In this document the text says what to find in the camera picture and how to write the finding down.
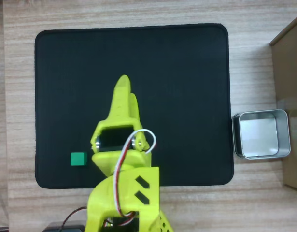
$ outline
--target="black mouse pad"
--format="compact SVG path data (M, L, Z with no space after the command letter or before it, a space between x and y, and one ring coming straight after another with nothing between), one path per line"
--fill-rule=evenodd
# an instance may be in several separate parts
M35 41L36 180L94 188L105 178L90 139L126 74L144 128L157 137L162 186L222 185L233 176L227 30L220 24L48 30ZM70 166L71 152L86 166Z

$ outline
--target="metal container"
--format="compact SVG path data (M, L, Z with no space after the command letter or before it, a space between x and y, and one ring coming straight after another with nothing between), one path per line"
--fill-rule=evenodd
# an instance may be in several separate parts
M234 151L241 158L281 158L291 151L288 115L284 110L236 114L232 129Z

